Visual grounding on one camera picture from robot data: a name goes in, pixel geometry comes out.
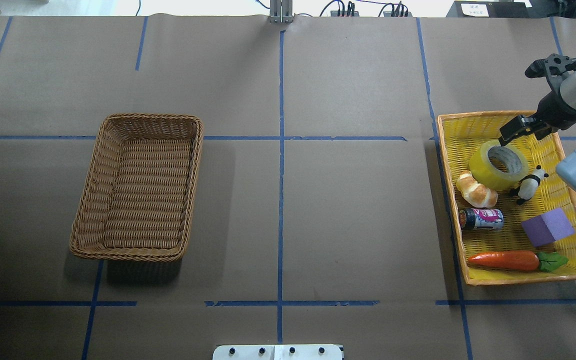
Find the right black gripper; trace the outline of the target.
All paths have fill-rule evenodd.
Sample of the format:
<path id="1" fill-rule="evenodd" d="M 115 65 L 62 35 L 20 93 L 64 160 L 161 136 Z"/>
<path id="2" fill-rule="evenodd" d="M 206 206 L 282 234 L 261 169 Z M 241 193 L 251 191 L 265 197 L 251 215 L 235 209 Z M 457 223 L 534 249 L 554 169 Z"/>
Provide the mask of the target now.
<path id="1" fill-rule="evenodd" d="M 539 101 L 532 116 L 519 114 L 500 127 L 498 142 L 505 147 L 512 141 L 533 134 L 541 141 L 546 136 L 571 128 L 576 123 L 576 111 L 572 111 L 559 93 L 552 90 Z"/>

